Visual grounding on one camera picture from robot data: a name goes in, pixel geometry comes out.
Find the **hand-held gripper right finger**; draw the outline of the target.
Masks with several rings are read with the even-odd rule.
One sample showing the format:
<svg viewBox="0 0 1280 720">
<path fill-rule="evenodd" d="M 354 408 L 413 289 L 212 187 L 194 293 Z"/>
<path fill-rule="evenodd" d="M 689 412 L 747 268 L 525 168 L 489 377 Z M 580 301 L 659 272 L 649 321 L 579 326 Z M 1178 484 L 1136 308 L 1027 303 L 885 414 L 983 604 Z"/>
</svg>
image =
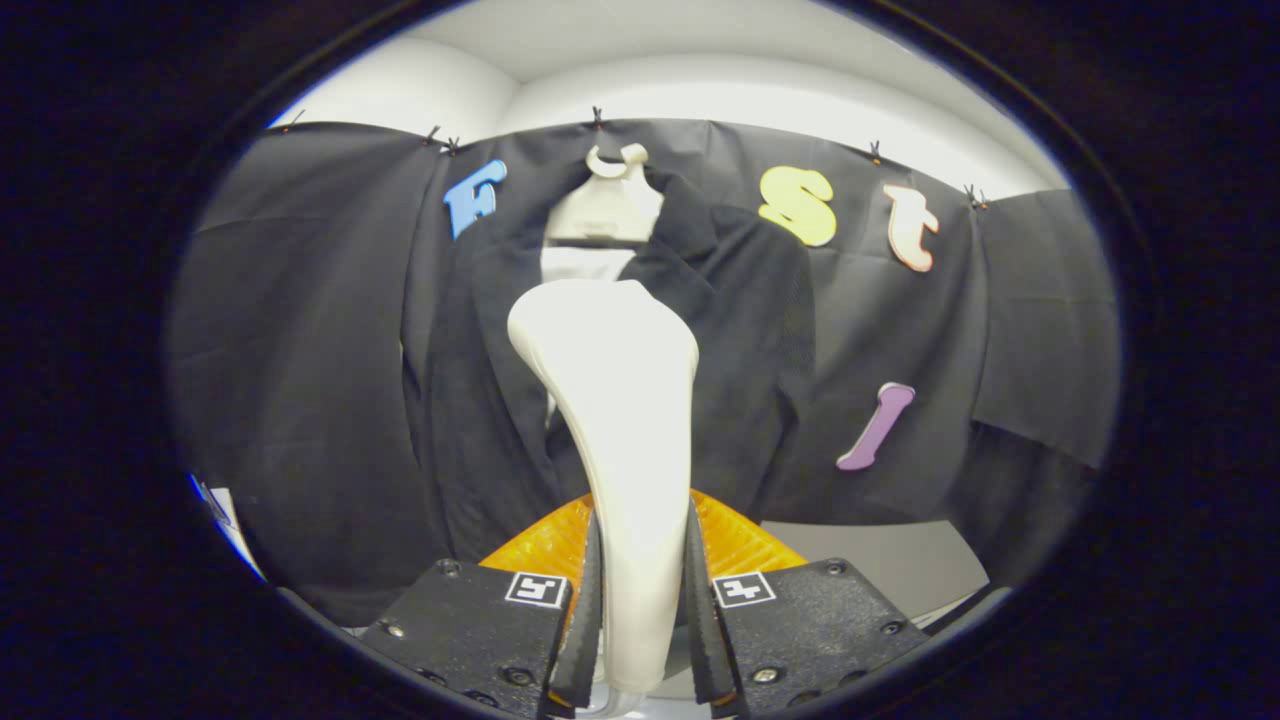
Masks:
<svg viewBox="0 0 1280 720">
<path fill-rule="evenodd" d="M 692 492 L 684 605 L 695 700 L 714 719 L 765 719 L 818 700 L 928 635 L 846 559 L 806 561 Z"/>
</svg>

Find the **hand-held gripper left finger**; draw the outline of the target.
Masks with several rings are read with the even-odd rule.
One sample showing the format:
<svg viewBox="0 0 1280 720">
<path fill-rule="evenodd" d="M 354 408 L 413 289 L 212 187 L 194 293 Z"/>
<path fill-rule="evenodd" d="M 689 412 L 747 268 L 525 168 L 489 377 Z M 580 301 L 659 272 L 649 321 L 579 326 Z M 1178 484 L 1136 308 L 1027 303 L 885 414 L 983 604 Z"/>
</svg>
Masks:
<svg viewBox="0 0 1280 720">
<path fill-rule="evenodd" d="M 479 562 L 438 561 L 361 641 L 462 702 L 571 719 L 593 691 L 602 579 L 595 503 L 584 496 Z"/>
</svg>

